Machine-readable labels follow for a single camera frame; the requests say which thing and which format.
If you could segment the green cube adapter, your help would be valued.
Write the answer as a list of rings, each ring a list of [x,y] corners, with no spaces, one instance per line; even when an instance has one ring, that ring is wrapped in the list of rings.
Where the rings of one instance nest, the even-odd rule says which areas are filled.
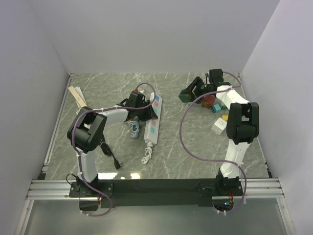
[[[181,92],[179,94],[179,99],[182,103],[191,103],[195,100],[195,96],[192,92]]]

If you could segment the red-brown cube adapter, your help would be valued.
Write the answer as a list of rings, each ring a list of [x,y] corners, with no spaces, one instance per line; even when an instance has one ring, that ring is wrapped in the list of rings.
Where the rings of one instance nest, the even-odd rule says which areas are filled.
[[[203,107],[207,108],[207,109],[210,109],[214,103],[215,103],[215,96],[214,95],[206,95],[202,101],[201,101],[201,104]]]

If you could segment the teal usb charger cube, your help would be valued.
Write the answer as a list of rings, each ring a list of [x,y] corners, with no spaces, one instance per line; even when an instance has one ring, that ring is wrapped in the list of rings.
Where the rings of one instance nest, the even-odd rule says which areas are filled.
[[[220,107],[219,104],[214,104],[214,105],[212,105],[211,110],[212,110],[213,113],[218,113],[218,112],[220,112],[222,109],[221,109],[221,107]]]

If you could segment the long white power strip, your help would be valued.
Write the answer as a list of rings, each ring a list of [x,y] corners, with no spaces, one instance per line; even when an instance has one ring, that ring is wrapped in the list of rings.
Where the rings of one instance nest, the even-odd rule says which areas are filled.
[[[158,141],[158,132],[159,132],[159,124],[161,118],[161,109],[162,109],[162,97],[159,94],[154,95],[151,93],[150,101],[152,102],[153,98],[155,98],[151,107],[153,111],[157,115],[157,119],[146,121],[145,131],[144,131],[144,140],[145,142],[151,142],[152,145],[156,145]]]

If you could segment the white cube adapter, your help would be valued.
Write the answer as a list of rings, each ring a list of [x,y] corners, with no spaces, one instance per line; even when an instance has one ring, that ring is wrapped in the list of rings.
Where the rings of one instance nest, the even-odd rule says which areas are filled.
[[[226,129],[227,121],[222,119],[221,117],[216,120],[216,122],[212,125],[212,131],[218,135],[221,135],[222,132]]]

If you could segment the beige power strip red sockets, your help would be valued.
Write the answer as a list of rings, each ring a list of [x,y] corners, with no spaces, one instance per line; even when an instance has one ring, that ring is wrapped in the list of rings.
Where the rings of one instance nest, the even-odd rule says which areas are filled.
[[[73,95],[75,101],[77,102],[77,104],[79,105],[80,108],[87,106],[87,104],[85,103],[85,101],[81,98],[81,96],[79,95],[79,93],[75,90],[75,88],[73,86],[68,87],[68,90],[70,91],[70,93]]]

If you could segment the small white power strip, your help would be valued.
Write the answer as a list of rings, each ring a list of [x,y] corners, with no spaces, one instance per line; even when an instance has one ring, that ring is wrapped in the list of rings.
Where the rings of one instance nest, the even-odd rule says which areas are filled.
[[[75,100],[76,100],[77,106],[79,108],[86,106],[86,101],[85,101],[85,98],[82,94],[80,87],[75,87],[74,90],[75,90],[74,93],[75,93]]]

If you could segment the mint green plug adapter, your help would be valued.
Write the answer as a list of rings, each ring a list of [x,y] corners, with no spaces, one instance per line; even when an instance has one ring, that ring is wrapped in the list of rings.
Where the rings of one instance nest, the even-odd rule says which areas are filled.
[[[222,110],[226,110],[227,109],[227,107],[226,107],[226,105],[224,103],[220,103],[220,108]]]

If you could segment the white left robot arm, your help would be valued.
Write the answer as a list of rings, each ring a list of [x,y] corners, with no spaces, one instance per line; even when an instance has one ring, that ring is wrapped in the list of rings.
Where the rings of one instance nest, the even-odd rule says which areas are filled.
[[[157,144],[159,119],[162,98],[159,94],[151,93],[150,98],[138,90],[133,90],[130,96],[119,104],[107,109],[92,109],[83,107],[67,132],[67,138],[74,148],[77,158],[78,174],[73,190],[80,190],[85,196],[91,197],[102,193],[103,183],[99,182],[95,166],[95,149],[100,147],[103,153],[114,158],[105,137],[105,127],[123,122],[130,127],[131,137],[136,139],[140,132],[139,123],[145,122],[144,141],[145,155],[141,159],[146,164],[152,155],[152,148]]]

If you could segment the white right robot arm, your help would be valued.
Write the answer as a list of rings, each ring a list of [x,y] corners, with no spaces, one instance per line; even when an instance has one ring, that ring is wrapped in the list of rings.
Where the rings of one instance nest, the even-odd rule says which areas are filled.
[[[241,195],[239,178],[244,174],[241,164],[247,149],[259,135],[259,105],[239,95],[235,86],[224,81],[224,74],[222,69],[212,69],[206,74],[205,80],[196,77],[188,87],[181,90],[179,99],[193,105],[203,101],[205,96],[213,95],[228,109],[228,148],[214,185],[209,187],[209,191],[218,195],[229,195],[231,192]]]

